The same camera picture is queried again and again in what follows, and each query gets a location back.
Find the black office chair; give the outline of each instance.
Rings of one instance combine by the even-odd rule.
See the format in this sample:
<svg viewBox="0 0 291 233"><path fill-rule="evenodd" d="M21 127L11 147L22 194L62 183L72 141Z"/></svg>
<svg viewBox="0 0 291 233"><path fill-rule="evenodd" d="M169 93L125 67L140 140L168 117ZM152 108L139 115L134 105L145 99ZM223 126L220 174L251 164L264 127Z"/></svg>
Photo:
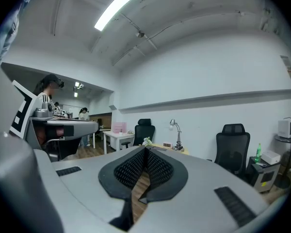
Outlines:
<svg viewBox="0 0 291 233"><path fill-rule="evenodd" d="M138 125L135 126L135 139L133 145L142 145L146 137L150 137L150 140L152 140L154 132L155 126L151 125L151 119L140 119ZM129 143L130 142L123 142L122 146L125 145L126 148L128 148Z"/></svg>
<svg viewBox="0 0 291 233"><path fill-rule="evenodd" d="M242 124L226 124L217 134L217 156L215 163L243 178L246 170L250 134Z"/></svg>

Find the ceiling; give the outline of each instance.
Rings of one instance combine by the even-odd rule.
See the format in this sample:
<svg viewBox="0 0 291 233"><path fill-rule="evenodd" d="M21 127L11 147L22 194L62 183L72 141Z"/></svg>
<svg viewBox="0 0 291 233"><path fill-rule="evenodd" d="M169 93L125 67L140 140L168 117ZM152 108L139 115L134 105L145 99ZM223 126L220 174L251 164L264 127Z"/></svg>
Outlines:
<svg viewBox="0 0 291 233"><path fill-rule="evenodd" d="M265 0L131 0L100 32L94 28L110 0L32 0L20 34L47 31L85 46L82 51L124 69L181 38L217 29L262 29L277 21ZM145 36L138 38L141 30Z"/></svg>
<svg viewBox="0 0 291 233"><path fill-rule="evenodd" d="M27 67L16 66L8 63L2 63L1 67L11 81L16 80L30 91L33 91L36 84L48 74L42 71L38 71L36 69L30 69ZM57 75L57 77L65 82L65 86L58 89L58 91L56 92L56 96L73 98L73 88L76 81L64 76ZM102 93L101 89L98 89L91 84L83 83L82 81L78 82L84 84L83 89L76 90L76 92L78 93L78 99L90 100Z"/></svg>

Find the green bottle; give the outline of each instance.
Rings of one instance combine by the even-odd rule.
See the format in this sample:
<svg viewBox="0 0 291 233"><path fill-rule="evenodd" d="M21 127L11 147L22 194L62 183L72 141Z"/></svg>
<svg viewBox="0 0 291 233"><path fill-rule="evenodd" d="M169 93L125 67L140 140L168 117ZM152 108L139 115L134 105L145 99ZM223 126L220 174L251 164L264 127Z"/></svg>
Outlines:
<svg viewBox="0 0 291 233"><path fill-rule="evenodd" d="M255 158L256 163L260 161L261 158L261 143L259 143L258 149L257 149L257 155Z"/></svg>

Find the pink box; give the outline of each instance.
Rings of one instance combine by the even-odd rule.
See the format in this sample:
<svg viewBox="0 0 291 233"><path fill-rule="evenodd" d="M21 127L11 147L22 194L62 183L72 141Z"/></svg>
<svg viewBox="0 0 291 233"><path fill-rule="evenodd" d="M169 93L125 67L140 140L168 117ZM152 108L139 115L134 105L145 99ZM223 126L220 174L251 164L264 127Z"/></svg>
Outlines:
<svg viewBox="0 0 291 233"><path fill-rule="evenodd" d="M122 130L122 133L126 133L126 123L125 122L115 122L112 126L112 132L113 133L120 133Z"/></svg>

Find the ceiling light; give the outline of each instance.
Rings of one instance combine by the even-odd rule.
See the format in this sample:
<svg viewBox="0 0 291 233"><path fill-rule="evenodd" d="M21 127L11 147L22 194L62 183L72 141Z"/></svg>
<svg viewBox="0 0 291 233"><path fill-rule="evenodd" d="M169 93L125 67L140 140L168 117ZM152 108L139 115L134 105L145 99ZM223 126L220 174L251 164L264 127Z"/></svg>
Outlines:
<svg viewBox="0 0 291 233"><path fill-rule="evenodd" d="M95 28L102 31L111 18L130 0L114 0L101 15Z"/></svg>

